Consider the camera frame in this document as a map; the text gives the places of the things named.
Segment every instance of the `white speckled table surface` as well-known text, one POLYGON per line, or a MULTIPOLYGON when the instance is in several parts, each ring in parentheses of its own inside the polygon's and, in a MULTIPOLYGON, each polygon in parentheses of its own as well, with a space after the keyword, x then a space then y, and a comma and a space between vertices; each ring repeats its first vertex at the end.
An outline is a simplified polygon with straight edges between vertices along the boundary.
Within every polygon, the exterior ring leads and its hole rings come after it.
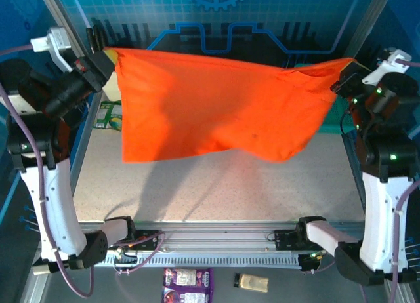
POLYGON ((364 219, 343 141, 334 134, 317 134, 287 163, 230 150, 124 164, 120 133, 93 129, 74 203, 80 221, 364 219))

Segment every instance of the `orange shirt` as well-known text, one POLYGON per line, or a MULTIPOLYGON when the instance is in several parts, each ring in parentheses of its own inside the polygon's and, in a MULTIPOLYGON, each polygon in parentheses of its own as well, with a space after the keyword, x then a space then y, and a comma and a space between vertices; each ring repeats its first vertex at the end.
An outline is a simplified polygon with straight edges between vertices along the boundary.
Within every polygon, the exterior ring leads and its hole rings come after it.
POLYGON ((123 160, 147 162, 243 149, 269 161, 300 152, 351 58, 297 69, 154 50, 115 49, 123 160))

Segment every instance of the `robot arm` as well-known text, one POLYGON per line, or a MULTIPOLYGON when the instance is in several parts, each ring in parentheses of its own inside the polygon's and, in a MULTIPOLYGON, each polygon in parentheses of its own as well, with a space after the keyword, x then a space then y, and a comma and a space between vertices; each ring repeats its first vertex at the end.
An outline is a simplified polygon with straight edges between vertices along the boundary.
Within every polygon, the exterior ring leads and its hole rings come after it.
MULTIPOLYGON (((394 211, 417 172, 418 152, 404 132, 408 116, 420 103, 418 84, 405 75, 411 60, 401 50, 385 52, 373 72, 352 62, 331 90, 346 98, 356 127, 356 155, 362 166, 366 190, 364 238, 340 232, 320 217, 301 218, 295 230, 296 245, 317 244, 335 257, 341 275, 362 285, 392 279, 394 211)), ((400 211, 398 282, 417 279, 408 266, 405 250, 407 201, 400 211)), ((277 234, 276 238, 285 238, 277 234)))
POLYGON ((60 55, 68 48, 66 40, 62 28, 52 28, 46 37, 31 41, 35 51, 50 51, 64 72, 56 81, 37 74, 23 60, 0 64, 0 82, 43 156, 48 223, 41 216, 39 170, 33 149, 18 124, 9 123, 7 148, 28 187, 41 233, 41 258, 33 266, 35 273, 58 271, 46 226, 60 258, 71 269, 88 268, 103 261, 108 247, 122 239, 132 240, 135 234, 129 217, 109 219, 95 232, 82 232, 77 221, 70 189, 70 128, 63 116, 91 92, 101 90, 115 68, 117 56, 112 50, 100 51, 79 58, 70 66, 60 55))

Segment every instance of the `snack package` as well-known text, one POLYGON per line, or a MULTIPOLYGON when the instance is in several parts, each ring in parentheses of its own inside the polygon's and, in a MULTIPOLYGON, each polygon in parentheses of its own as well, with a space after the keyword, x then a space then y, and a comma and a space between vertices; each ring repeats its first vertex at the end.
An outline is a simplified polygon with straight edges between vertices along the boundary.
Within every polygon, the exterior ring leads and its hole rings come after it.
POLYGON ((245 273, 237 273, 235 275, 234 287, 267 293, 268 278, 247 275, 245 273))
POLYGON ((123 111, 121 109, 121 101, 103 101, 100 104, 98 115, 96 116, 93 128, 111 128, 120 131, 122 128, 122 123, 123 111))
POLYGON ((165 268, 162 303, 211 303, 212 299, 212 269, 165 268))

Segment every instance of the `purple snack package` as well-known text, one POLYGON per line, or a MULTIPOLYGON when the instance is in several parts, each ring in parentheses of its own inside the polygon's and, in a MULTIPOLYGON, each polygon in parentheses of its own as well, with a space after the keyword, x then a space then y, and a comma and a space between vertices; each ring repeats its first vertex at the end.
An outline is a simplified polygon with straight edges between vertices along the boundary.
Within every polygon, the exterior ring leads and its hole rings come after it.
POLYGON ((162 303, 212 303, 212 269, 171 269, 163 273, 162 303))

